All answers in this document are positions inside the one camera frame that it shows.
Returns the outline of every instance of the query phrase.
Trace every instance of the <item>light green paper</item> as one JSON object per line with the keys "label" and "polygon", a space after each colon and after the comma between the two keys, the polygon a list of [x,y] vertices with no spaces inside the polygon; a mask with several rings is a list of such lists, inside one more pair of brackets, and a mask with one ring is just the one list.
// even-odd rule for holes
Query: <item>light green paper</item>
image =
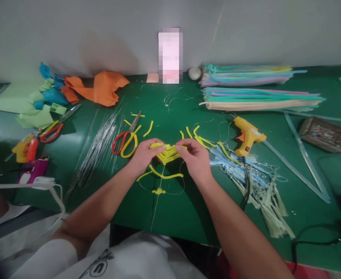
{"label": "light green paper", "polygon": [[42,110],[31,110],[20,114],[17,121],[23,127],[36,127],[39,129],[45,129],[54,122],[48,105],[44,105]]}
{"label": "light green paper", "polygon": [[44,92],[44,91],[46,91],[46,90],[49,90],[49,89],[51,89],[51,88],[54,87],[53,84],[54,84],[54,80],[53,80],[53,79],[47,79],[47,80],[45,80],[45,83],[44,83],[43,85],[40,86],[39,90],[40,90],[41,92]]}
{"label": "light green paper", "polygon": [[66,113],[66,111],[67,111],[67,108],[62,106],[62,105],[58,105],[56,103],[53,103],[51,105],[50,111],[58,113],[58,114],[61,114],[61,115],[64,115]]}
{"label": "light green paper", "polygon": [[40,91],[33,92],[29,95],[30,103],[46,101]]}
{"label": "light green paper", "polygon": [[29,102],[29,95],[38,91],[39,86],[35,82],[9,84],[0,95],[0,110],[17,114],[34,110],[34,106]]}

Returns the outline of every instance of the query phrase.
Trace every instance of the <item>orange tissue paper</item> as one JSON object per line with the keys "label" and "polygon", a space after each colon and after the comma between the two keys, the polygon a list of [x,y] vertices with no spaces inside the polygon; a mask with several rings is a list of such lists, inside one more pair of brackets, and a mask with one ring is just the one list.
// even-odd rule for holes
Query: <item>orange tissue paper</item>
{"label": "orange tissue paper", "polygon": [[84,87],[81,79],[78,77],[66,77],[64,82],[66,83],[66,88],[62,87],[62,93],[72,104],[78,102],[78,97],[74,93],[76,91],[86,99],[106,107],[115,105],[119,100],[115,91],[119,87],[129,84],[129,81],[122,74],[107,71],[102,71],[95,76],[94,88]]}

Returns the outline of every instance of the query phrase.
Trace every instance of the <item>scissors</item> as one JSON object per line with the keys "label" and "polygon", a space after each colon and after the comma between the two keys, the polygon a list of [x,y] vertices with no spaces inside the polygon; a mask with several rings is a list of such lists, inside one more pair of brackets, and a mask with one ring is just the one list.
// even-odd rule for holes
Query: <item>scissors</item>
{"label": "scissors", "polygon": [[81,104],[78,104],[77,106],[74,106],[71,108],[69,112],[67,112],[65,115],[63,115],[59,120],[56,120],[53,124],[51,124],[40,136],[40,141],[43,143],[49,143],[52,142],[57,138],[59,133],[61,132],[61,129],[63,128],[64,124],[63,122],[66,121],[74,112],[81,106]]}
{"label": "scissors", "polygon": [[[119,134],[112,142],[112,147],[111,147],[111,150],[112,150],[112,153],[114,153],[115,155],[121,155],[121,157],[123,158],[129,158],[130,156],[132,156],[134,154],[134,152],[136,151],[137,147],[138,147],[138,138],[137,138],[137,135],[134,133],[134,129],[135,127],[137,126],[138,124],[138,121],[140,119],[140,115],[142,114],[142,111],[140,111],[138,113],[138,115],[135,117],[132,125],[130,126],[129,128],[129,131],[127,132],[122,132],[121,134]],[[130,138],[129,140],[127,141],[127,143],[125,143],[125,140],[126,140],[126,136],[130,134]],[[120,146],[120,149],[116,152],[115,151],[115,146],[116,146],[116,141],[123,137],[123,141],[121,142],[121,146]],[[132,139],[134,138],[134,149],[133,151],[129,154],[129,155],[124,155],[124,150],[128,147],[129,143],[132,141]]]}

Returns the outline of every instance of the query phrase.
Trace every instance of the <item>pink paper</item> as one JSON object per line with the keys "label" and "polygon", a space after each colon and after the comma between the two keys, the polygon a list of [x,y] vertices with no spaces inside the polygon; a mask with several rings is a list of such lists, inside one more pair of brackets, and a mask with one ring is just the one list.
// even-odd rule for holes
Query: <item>pink paper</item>
{"label": "pink paper", "polygon": [[159,74],[148,73],[146,83],[159,83]]}

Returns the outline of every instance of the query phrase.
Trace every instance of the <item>small white ball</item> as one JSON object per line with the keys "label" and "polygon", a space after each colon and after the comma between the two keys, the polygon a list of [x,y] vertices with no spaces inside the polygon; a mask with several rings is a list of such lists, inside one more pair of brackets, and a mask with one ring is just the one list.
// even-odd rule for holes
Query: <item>small white ball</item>
{"label": "small white ball", "polygon": [[201,77],[201,70],[198,67],[189,69],[189,77],[192,80],[198,80]]}

